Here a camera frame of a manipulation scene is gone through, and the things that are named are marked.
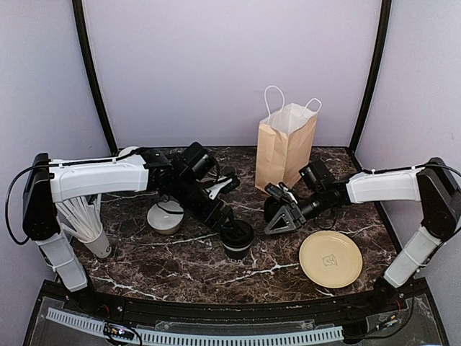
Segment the white wall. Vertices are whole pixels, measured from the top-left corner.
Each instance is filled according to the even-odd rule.
[[[85,1],[120,147],[255,145],[263,91],[323,101],[315,145],[349,145],[380,1]],[[280,98],[271,92],[272,109]]]
[[[71,1],[0,1],[0,206],[35,155],[108,155],[89,91]],[[23,239],[18,181],[10,216]],[[22,345],[42,281],[54,278],[33,243],[18,247],[0,218],[0,344]]]
[[[401,167],[433,156],[461,169],[461,2],[393,2],[370,115],[357,156],[363,167]],[[422,219],[417,203],[386,203],[400,240]],[[461,340],[461,236],[424,270],[450,341]]]

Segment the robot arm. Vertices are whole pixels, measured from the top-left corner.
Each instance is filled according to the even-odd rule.
[[[239,186],[238,178],[229,174],[218,177],[215,184],[205,186],[200,182],[215,165],[214,158],[198,143],[168,156],[152,148],[86,161],[50,161],[47,154],[39,154],[33,164],[37,168],[30,172],[24,189],[24,232],[40,247],[70,292],[87,288],[89,278],[56,218],[54,203],[69,198],[117,191],[158,191],[175,198],[206,226],[238,238],[241,230],[235,227],[232,209],[217,198],[219,192],[227,193]]]
[[[300,170],[306,185],[314,191],[307,199],[297,198],[285,186],[269,184],[271,195],[264,205],[266,234],[295,231],[326,209],[352,203],[382,200],[421,202],[424,219],[383,275],[385,285],[402,286],[457,231],[461,217],[461,189],[441,159],[407,169],[358,172],[337,180],[322,161]]]

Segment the bag handle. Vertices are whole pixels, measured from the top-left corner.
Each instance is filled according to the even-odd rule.
[[[269,109],[269,104],[267,103],[267,90],[271,89],[271,88],[275,88],[277,89],[280,94],[282,95],[282,100],[283,100],[283,103],[282,103],[282,107],[280,108],[280,110],[283,110],[283,107],[285,107],[285,95],[283,95],[283,92],[282,90],[280,90],[280,88],[278,86],[275,86],[275,85],[269,85],[265,90],[264,90],[264,101],[266,102],[266,109],[267,109],[267,113],[269,114],[269,118],[271,117],[271,110]]]
[[[322,101],[320,101],[319,99],[316,99],[316,98],[314,97],[311,101],[309,101],[309,102],[307,103],[307,105],[304,107],[303,111],[301,112],[300,117],[299,117],[299,119],[297,120],[297,126],[296,126],[296,128],[300,128],[300,120],[301,120],[301,118],[303,117],[303,114],[304,114],[305,110],[309,107],[309,105],[310,105],[310,103],[311,103],[312,101],[317,101],[317,102],[318,102],[318,109],[315,111],[315,113],[318,113],[318,112],[320,111],[320,109],[322,108]]]

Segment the black marble surface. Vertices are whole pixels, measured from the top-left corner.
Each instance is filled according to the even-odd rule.
[[[266,195],[254,187],[256,149],[212,148],[221,166],[236,168],[241,186],[222,196],[237,218],[249,222],[255,240],[242,261],[230,261],[219,236],[191,218],[172,236],[157,234],[146,220],[156,193],[119,192],[103,197],[101,217],[113,246],[106,259],[95,257],[83,244],[73,246],[88,269],[95,288],[121,296],[189,303],[279,303],[340,296],[371,290],[373,280],[395,257],[392,241],[372,203],[350,205],[338,212],[333,230],[349,236],[360,248],[363,269],[351,285],[327,289],[301,270],[298,251],[304,239],[320,229],[309,221],[293,234],[264,233]],[[355,169],[342,148],[314,148],[311,159],[322,159],[337,176]],[[301,196],[310,194],[303,182]],[[331,220],[321,216],[319,224]]]

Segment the black pole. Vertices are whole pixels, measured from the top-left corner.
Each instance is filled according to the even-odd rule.
[[[372,64],[370,66],[370,73],[368,74],[368,81],[363,95],[362,106],[360,106],[359,116],[355,123],[354,133],[352,134],[349,150],[354,154],[360,142],[365,122],[367,121],[368,111],[372,103],[373,92],[375,91],[377,75],[380,71],[380,64],[382,52],[384,51],[384,43],[386,41],[386,34],[388,32],[390,6],[392,0],[382,0],[380,22],[377,27],[377,35],[375,42],[375,50],[373,51]]]
[[[110,127],[109,118],[107,117],[106,108],[102,100],[101,90],[99,89],[98,79],[96,77],[96,70],[94,69],[93,57],[91,56],[91,49],[89,46],[88,32],[86,31],[84,8],[81,0],[72,0],[73,15],[77,26],[77,33],[79,34],[81,54],[84,58],[86,69],[86,76],[88,77],[89,87],[93,94],[94,105],[98,112],[99,121],[106,137],[107,145],[112,155],[116,155],[118,151],[117,144],[115,143],[114,133]]]

